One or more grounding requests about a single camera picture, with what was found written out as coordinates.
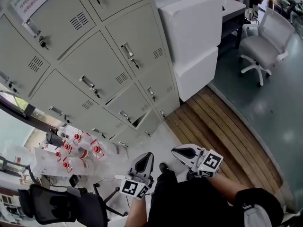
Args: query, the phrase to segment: black table leg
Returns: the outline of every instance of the black table leg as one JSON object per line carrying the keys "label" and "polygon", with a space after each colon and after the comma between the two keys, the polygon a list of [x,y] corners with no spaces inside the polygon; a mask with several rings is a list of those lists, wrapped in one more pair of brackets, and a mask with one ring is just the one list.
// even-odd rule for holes
{"label": "black table leg", "polygon": [[244,24],[244,17],[245,17],[245,14],[242,13],[242,14],[239,15],[239,18],[238,18],[238,23],[241,24],[241,27],[238,29],[237,43],[235,45],[236,49],[238,49],[239,46],[240,46],[241,37],[242,37],[242,31],[243,31],[243,24]]}

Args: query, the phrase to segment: clear plastic bottle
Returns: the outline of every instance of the clear plastic bottle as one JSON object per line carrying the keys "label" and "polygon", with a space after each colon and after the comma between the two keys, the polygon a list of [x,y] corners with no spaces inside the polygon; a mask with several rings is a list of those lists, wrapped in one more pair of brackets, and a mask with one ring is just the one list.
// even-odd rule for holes
{"label": "clear plastic bottle", "polygon": [[67,149],[63,147],[57,147],[56,148],[56,153],[55,155],[57,156],[57,161],[61,161],[66,157],[70,157],[71,155],[68,153]]}
{"label": "clear plastic bottle", "polygon": [[63,148],[69,153],[69,157],[79,157],[84,159],[89,156],[89,152],[82,147],[78,147],[75,143],[69,144],[68,142],[63,143]]}
{"label": "clear plastic bottle", "polygon": [[119,163],[128,160],[127,152],[124,147],[116,146],[106,140],[93,140],[91,142],[94,156],[108,163]]}
{"label": "clear plastic bottle", "polygon": [[63,161],[63,166],[68,173],[74,175],[93,175],[95,171],[94,164],[89,159],[68,157]]}
{"label": "clear plastic bottle", "polygon": [[82,147],[88,151],[92,151],[92,147],[90,146],[91,142],[93,141],[93,138],[90,134],[82,132],[82,134],[75,134],[74,135],[74,143]]}
{"label": "clear plastic bottle", "polygon": [[5,142],[2,156],[11,162],[29,165],[33,161],[33,154],[25,147],[14,144],[11,140]]}

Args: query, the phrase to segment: red bottle cap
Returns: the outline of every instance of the red bottle cap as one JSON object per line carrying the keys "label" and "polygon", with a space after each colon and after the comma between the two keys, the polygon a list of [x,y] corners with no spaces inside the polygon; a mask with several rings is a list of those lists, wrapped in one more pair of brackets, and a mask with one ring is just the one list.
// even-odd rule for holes
{"label": "red bottle cap", "polygon": [[93,147],[94,152],[99,153],[101,151],[101,147],[99,146],[94,146]]}
{"label": "red bottle cap", "polygon": [[74,138],[75,138],[76,140],[80,140],[82,137],[81,137],[80,135],[78,135],[78,134],[75,134],[75,135],[74,135]]}

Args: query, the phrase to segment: black shirt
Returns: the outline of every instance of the black shirt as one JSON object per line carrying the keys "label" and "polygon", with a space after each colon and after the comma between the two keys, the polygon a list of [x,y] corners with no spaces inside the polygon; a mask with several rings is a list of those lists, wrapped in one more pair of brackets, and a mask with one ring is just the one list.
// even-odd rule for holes
{"label": "black shirt", "polygon": [[278,226],[283,219],[283,210],[278,200],[263,189],[246,189],[236,195],[234,206],[205,178],[167,184],[159,183],[151,200],[148,225],[208,227],[243,227],[243,204],[262,206],[271,220],[272,226]]}

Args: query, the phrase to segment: desk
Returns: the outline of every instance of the desk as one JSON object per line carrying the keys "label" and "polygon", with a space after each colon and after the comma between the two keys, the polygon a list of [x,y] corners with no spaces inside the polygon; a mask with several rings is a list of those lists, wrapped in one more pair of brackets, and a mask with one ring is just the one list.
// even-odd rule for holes
{"label": "desk", "polygon": [[222,11],[222,35],[219,44],[218,56],[231,49],[233,46],[238,49],[242,36],[244,13],[246,5],[235,0],[221,0],[225,10]]}

